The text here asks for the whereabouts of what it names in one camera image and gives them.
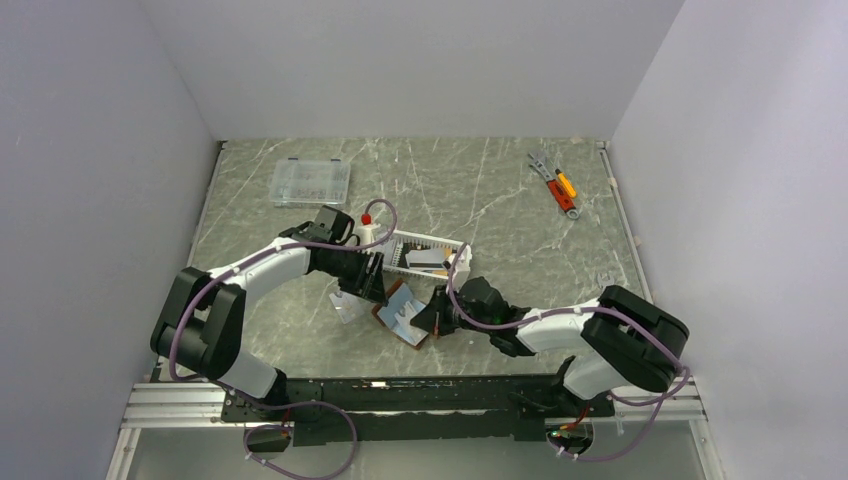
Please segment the white plastic basket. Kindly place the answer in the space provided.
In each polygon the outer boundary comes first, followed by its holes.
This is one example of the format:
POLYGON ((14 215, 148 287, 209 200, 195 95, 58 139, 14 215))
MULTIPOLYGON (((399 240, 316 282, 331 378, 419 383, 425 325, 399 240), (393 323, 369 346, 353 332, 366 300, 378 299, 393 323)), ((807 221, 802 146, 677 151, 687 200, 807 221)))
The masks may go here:
POLYGON ((470 245, 463 249, 453 274, 450 268, 462 245, 457 240, 395 230, 387 242, 374 250, 384 254, 384 269, 389 272, 443 282, 452 278, 456 285, 461 285, 471 273, 470 245))

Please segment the brown leather card holder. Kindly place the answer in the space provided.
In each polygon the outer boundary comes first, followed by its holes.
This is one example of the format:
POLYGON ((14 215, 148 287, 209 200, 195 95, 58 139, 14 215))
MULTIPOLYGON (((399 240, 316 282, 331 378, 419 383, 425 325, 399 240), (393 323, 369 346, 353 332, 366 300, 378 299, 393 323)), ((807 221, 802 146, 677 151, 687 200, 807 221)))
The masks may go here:
POLYGON ((398 340, 420 349, 429 334, 412 325, 411 320, 421 313, 425 304, 418 300, 409 286, 402 280, 397 280, 387 290, 386 305, 375 305, 372 316, 398 340))

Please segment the clear plastic card sleeve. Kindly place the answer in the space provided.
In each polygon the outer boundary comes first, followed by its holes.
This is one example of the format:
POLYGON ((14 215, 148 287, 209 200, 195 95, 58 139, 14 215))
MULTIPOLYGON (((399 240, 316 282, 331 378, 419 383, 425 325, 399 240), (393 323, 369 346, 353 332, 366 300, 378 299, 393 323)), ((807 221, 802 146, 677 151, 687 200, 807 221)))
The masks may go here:
POLYGON ((366 304, 359 297, 341 290, 330 293, 328 298, 343 324, 349 324, 366 313, 366 304))

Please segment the gold credit card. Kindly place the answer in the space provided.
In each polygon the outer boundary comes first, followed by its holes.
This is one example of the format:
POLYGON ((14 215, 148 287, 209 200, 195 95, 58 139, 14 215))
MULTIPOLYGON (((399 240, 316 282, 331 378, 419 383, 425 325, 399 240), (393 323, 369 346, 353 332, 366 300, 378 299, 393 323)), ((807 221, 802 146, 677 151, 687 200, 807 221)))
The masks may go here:
POLYGON ((453 248, 444 248, 440 254, 432 255, 432 267, 430 271, 435 275, 447 276, 451 268, 452 262, 455 259, 456 250, 453 248))

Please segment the silver VIP card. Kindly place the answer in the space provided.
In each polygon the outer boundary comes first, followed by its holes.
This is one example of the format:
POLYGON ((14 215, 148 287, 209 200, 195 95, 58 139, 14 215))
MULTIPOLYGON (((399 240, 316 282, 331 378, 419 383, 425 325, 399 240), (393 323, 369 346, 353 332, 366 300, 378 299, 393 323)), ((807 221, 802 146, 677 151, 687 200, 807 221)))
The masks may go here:
POLYGON ((409 327, 412 325, 412 320, 421 313, 424 308, 425 305, 416 299, 406 301, 399 307, 395 314, 395 318, 399 324, 409 327))

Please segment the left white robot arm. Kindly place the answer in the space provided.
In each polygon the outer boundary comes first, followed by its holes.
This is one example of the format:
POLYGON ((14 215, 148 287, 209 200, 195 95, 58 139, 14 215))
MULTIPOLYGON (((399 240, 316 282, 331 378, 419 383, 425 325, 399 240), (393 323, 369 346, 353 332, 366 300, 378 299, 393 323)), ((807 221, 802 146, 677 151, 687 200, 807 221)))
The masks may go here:
POLYGON ((269 245, 228 266, 186 267, 175 277, 150 337, 151 350, 248 396, 264 420, 279 417, 290 397, 286 374, 242 345, 246 314, 261 297, 314 271, 336 279, 354 297, 385 305, 381 253, 351 244, 354 220, 324 205, 312 221, 281 232, 269 245))

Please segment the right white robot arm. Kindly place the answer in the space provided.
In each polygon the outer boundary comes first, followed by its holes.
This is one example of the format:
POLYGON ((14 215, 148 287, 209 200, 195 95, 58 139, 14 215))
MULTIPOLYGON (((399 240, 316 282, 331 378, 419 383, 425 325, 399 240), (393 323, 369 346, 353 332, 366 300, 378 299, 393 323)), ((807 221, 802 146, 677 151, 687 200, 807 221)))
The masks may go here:
POLYGON ((411 324, 440 336, 458 329, 482 332, 509 357, 569 352, 550 391, 564 415, 618 387, 668 392, 684 370, 681 354, 690 335, 682 321, 619 285, 581 304, 540 309, 508 303, 482 277, 459 289, 435 288, 411 324))

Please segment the clear plastic organizer box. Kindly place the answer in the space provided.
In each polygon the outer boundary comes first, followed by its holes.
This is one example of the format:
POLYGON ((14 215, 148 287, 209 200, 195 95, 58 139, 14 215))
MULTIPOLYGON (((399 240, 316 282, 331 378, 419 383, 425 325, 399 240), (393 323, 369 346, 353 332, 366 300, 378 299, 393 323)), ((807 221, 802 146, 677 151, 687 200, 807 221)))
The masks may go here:
POLYGON ((340 159, 278 160, 269 183, 276 207, 341 206, 347 201, 351 166, 340 159))

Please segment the silver open-end wrench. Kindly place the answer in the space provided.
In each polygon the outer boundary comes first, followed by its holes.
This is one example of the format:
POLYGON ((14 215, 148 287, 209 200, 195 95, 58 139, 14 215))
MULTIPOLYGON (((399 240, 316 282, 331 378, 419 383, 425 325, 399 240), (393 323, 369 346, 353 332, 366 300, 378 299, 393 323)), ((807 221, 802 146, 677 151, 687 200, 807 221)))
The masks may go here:
POLYGON ((599 272, 596 275, 596 282, 601 289, 605 289, 615 284, 615 279, 609 273, 599 272))

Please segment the red adjustable wrench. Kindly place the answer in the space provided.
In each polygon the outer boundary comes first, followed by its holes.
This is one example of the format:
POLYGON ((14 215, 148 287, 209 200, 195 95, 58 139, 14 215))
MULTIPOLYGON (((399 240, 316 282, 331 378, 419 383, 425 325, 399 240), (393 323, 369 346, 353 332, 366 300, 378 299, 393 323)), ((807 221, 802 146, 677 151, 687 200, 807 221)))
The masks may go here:
POLYGON ((550 180, 546 185, 562 213, 571 220, 577 220, 580 216, 578 209, 559 181, 550 180))

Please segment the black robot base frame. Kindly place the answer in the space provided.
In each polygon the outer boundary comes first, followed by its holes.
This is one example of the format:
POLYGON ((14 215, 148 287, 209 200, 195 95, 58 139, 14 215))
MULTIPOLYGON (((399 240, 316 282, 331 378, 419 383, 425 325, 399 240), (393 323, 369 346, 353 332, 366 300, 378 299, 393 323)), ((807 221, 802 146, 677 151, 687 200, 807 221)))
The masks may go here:
POLYGON ((227 424, 286 423, 296 446, 361 441, 506 437, 542 441, 550 428, 611 418, 615 408, 599 394, 568 396, 560 374, 388 378, 291 378, 293 410, 254 406, 225 396, 227 424))

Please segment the yellow handled screwdriver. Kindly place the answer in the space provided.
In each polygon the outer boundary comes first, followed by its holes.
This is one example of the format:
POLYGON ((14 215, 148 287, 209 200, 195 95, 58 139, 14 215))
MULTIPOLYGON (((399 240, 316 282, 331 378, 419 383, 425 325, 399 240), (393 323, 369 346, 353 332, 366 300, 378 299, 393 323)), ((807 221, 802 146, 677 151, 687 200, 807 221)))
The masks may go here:
POLYGON ((559 183, 564 188, 566 194, 572 199, 576 198, 577 197, 577 191, 574 188, 574 186, 572 185, 572 183, 570 182, 570 180, 566 177, 564 172, 560 169, 556 169, 555 173, 556 173, 556 176, 557 176, 559 183))

